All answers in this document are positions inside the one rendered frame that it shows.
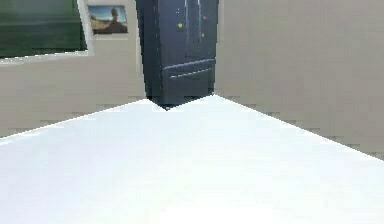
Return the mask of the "dark blue fridge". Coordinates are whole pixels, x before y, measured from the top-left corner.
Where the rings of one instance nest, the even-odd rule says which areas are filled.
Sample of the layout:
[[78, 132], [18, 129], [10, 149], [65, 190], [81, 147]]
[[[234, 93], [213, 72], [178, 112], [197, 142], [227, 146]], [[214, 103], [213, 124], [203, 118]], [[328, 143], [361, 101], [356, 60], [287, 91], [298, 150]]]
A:
[[168, 110], [213, 94], [219, 0], [136, 0], [136, 10], [146, 98]]

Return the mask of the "framed landscape picture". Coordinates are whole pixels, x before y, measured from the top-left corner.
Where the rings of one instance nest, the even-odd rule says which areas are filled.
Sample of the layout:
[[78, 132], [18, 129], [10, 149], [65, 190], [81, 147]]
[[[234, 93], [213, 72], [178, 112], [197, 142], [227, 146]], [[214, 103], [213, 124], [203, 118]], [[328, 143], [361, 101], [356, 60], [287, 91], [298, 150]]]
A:
[[88, 5], [94, 35], [126, 34], [128, 22], [123, 5]]

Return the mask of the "white framed window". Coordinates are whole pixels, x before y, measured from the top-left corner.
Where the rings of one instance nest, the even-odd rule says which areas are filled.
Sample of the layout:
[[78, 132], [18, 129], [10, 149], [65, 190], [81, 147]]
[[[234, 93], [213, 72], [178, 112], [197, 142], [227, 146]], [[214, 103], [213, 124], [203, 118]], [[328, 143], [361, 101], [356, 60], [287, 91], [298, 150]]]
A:
[[0, 66], [94, 55], [87, 0], [0, 0]]

